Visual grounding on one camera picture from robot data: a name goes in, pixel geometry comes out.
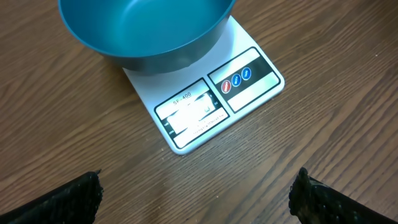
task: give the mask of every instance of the blue bowl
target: blue bowl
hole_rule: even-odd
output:
[[[187,67],[219,39],[235,0],[58,0],[84,45],[118,65],[165,73]]]

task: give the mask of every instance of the scale platform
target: scale platform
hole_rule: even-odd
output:
[[[285,81],[231,16],[216,45],[176,72],[124,69],[171,150],[187,154],[280,93]]]

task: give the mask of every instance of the blue button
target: blue button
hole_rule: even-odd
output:
[[[250,77],[251,77],[251,70],[250,70],[250,68],[244,68],[243,70],[242,70],[242,78],[243,78],[243,80],[249,80],[250,79]]]
[[[242,82],[242,78],[240,74],[235,74],[232,76],[232,86],[238,87]]]

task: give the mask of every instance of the brown tabletop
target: brown tabletop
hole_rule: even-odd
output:
[[[398,2],[238,0],[233,16],[285,90],[180,157],[55,0],[2,0],[0,213],[102,169],[97,223],[297,223],[304,166],[398,220]]]

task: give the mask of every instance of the bowl rim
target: bowl rim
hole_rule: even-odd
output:
[[[79,40],[83,45],[85,45],[86,47],[89,47],[95,51],[97,51],[100,54],[106,55],[106,56],[110,56],[110,57],[119,57],[119,58],[144,58],[144,57],[153,57],[156,55],[162,55],[168,52],[172,52],[174,50],[177,49],[181,49],[187,45],[190,45],[191,43],[195,42],[196,40],[202,38],[204,35],[206,35],[207,33],[209,33],[210,31],[212,31],[232,10],[233,6],[235,5],[236,0],[231,0],[230,5],[228,6],[227,10],[225,10],[225,12],[223,13],[223,15],[217,20],[217,22],[215,22],[208,30],[206,30],[204,33],[202,33],[201,35],[199,35],[198,37],[194,38],[193,40],[187,42],[186,44],[183,44],[179,47],[176,47],[174,49],[170,49],[170,50],[166,50],[163,52],[160,52],[158,54],[151,54],[151,55],[128,55],[128,54],[114,54],[111,52],[107,52],[105,50],[101,50],[97,47],[92,46],[91,44],[87,43],[86,41],[84,41],[83,39],[81,39],[73,30],[72,28],[69,26],[69,24],[67,23],[64,15],[63,15],[63,11],[62,11],[62,4],[61,2],[65,1],[65,0],[58,0],[58,10],[60,12],[61,18],[62,18],[62,22],[65,24],[65,26],[67,27],[67,29],[69,30],[69,32],[77,39]]]

